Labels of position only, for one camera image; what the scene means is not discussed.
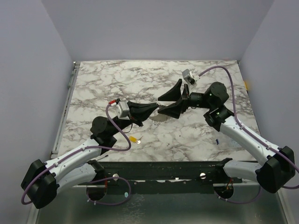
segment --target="screw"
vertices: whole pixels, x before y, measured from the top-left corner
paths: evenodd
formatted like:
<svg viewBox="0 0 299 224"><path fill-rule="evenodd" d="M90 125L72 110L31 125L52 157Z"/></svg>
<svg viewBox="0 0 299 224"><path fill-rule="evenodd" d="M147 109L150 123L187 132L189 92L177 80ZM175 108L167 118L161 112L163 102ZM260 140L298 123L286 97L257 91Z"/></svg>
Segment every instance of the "screw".
<svg viewBox="0 0 299 224"><path fill-rule="evenodd" d="M201 173L201 174L199 175L199 177L200 177L202 180L204 180L204 179L206 178L206 174L205 174L205 173Z"/></svg>
<svg viewBox="0 0 299 224"><path fill-rule="evenodd" d="M120 177L120 176L118 176L118 174L113 174L113 176L112 177Z"/></svg>

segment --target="marble tabletop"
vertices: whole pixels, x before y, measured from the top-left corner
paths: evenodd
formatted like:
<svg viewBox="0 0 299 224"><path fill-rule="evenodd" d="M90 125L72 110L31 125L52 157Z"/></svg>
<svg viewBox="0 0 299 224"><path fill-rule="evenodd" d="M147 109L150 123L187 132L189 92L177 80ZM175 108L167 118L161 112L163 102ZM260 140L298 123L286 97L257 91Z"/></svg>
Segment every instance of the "marble tabletop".
<svg viewBox="0 0 299 224"><path fill-rule="evenodd" d="M244 82L236 61L93 61L82 62L69 112L63 131L58 155L76 148L91 135L92 121L97 116L106 116L108 102L120 98L137 103L158 102L179 78L189 69L194 75L214 66L223 65L230 71L236 94L237 112L240 120L258 132ZM227 74L215 69L202 76L195 92L205 92L215 81L228 89L226 107L232 110L231 87ZM168 105L170 102L159 102ZM108 151L101 161L212 161L227 157L236 160L253 160L253 157L229 137L207 125L205 109L188 109L179 119L160 119L157 112L143 124L133 126L127 134L141 139L141 144L132 143L127 152ZM126 148L128 143L121 134L116 134L115 147Z"/></svg>

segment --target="gray wall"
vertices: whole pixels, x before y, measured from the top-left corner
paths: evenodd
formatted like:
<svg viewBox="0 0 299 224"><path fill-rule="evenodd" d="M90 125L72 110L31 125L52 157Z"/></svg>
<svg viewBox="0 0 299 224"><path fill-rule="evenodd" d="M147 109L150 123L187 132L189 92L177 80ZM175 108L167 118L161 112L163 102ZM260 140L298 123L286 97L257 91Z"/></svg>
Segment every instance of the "gray wall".
<svg viewBox="0 0 299 224"><path fill-rule="evenodd" d="M273 0L42 0L74 61L241 59Z"/></svg>
<svg viewBox="0 0 299 224"><path fill-rule="evenodd" d="M73 64L40 0L2 1L0 32L0 223L22 224L20 184L50 158Z"/></svg>
<svg viewBox="0 0 299 224"><path fill-rule="evenodd" d="M275 0L240 62L261 135L289 146L299 164L299 1ZM298 174L289 186L299 184ZM296 220L299 190L288 191Z"/></svg>

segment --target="small yellow tool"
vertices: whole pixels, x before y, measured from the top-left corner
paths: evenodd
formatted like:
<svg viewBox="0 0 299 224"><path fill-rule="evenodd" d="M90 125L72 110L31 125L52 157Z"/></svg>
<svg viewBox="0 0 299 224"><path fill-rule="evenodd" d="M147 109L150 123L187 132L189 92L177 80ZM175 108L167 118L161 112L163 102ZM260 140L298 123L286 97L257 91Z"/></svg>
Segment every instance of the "small yellow tool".
<svg viewBox="0 0 299 224"><path fill-rule="evenodd" d="M129 140L131 141L131 142L134 142L134 143L137 143L137 144L140 144L141 143L141 138L140 139L137 139L137 138L135 138L135 137L133 137L133 136L129 136Z"/></svg>

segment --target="gray floor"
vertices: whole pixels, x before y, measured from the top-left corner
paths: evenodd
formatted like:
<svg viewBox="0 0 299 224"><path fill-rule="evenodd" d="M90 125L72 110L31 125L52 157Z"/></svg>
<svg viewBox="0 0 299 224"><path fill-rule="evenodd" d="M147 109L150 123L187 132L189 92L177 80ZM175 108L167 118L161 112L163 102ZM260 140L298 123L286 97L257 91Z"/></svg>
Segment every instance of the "gray floor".
<svg viewBox="0 0 299 224"><path fill-rule="evenodd" d="M234 200L253 198L257 186L235 187ZM107 196L116 202L124 196ZM133 195L120 206L87 202L85 188L72 188L40 209L38 224L286 224L279 198L263 191L258 201L230 204L215 195Z"/></svg>

